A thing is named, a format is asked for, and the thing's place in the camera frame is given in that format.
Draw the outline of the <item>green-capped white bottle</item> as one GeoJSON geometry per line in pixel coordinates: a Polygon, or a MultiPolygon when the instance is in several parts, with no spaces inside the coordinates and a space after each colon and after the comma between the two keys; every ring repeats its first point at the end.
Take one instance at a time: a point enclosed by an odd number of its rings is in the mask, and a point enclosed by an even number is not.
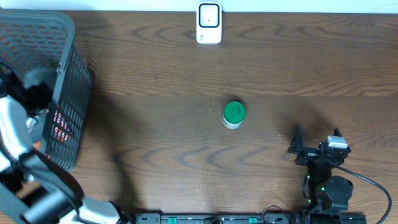
{"type": "Polygon", "coordinates": [[[237,129],[245,116],[246,109],[244,105],[238,101],[231,101],[224,108],[222,122],[228,129],[237,129]]]}

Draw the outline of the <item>orange Top chocolate bar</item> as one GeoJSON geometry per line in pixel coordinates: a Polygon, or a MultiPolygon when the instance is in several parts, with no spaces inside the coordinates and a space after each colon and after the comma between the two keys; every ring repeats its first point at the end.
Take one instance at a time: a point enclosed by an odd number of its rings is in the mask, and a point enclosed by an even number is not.
{"type": "Polygon", "coordinates": [[[57,105],[52,115],[51,127],[45,125],[45,120],[49,116],[49,110],[42,110],[39,115],[34,117],[36,123],[30,133],[35,150],[40,151],[47,157],[55,157],[56,154],[62,153],[62,145],[67,143],[68,138],[74,134],[74,131],[70,126],[70,122],[63,116],[60,104],[57,105]],[[41,144],[44,143],[43,134],[45,131],[49,131],[50,136],[45,149],[42,149],[41,144]]]}

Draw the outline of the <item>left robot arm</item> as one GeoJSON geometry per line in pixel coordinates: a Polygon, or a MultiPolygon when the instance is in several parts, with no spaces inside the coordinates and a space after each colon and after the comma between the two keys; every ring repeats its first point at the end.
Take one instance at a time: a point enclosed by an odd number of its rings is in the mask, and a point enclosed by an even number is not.
{"type": "Polygon", "coordinates": [[[35,150],[18,102],[25,93],[1,64],[1,211],[16,223],[135,223],[112,201],[85,196],[76,179],[35,150]]]}

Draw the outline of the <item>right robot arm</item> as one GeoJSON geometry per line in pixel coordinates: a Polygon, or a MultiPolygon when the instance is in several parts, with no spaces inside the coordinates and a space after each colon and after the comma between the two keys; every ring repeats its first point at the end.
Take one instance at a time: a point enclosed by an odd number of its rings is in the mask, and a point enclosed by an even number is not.
{"type": "Polygon", "coordinates": [[[297,156],[297,165],[307,167],[303,194],[312,213],[341,213],[348,209],[353,184],[332,174],[332,169],[342,165],[351,152],[338,129],[317,147],[306,147],[302,129],[297,127],[287,152],[297,156]]]}

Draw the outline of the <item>white barcode scanner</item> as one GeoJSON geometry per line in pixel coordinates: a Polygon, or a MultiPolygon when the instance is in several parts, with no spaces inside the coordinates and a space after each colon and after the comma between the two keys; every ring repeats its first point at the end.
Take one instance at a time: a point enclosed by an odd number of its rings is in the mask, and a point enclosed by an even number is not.
{"type": "Polygon", "coordinates": [[[197,5],[196,40],[199,44],[219,44],[222,38],[222,6],[216,1],[197,5]]]}

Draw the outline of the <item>grey plastic basket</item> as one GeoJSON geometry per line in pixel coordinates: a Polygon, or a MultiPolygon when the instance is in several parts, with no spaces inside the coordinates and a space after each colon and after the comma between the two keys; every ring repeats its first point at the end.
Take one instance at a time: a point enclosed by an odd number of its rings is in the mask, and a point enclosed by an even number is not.
{"type": "MultiPolygon", "coordinates": [[[[64,13],[1,10],[1,62],[35,95],[27,110],[49,110],[45,125],[51,127],[52,115],[60,104],[74,131],[62,145],[62,153],[48,157],[66,170],[74,168],[78,158],[93,87],[93,78],[74,40],[75,24],[64,13]]],[[[45,131],[42,149],[49,136],[45,131]]]]}

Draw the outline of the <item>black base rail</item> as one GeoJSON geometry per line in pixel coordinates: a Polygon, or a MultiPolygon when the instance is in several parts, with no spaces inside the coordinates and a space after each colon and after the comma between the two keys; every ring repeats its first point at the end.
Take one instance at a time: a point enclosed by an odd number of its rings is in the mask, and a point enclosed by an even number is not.
{"type": "Polygon", "coordinates": [[[364,215],[321,215],[305,216],[301,213],[286,214],[211,214],[211,215],[181,215],[159,213],[137,213],[134,218],[137,224],[367,224],[364,215]]]}

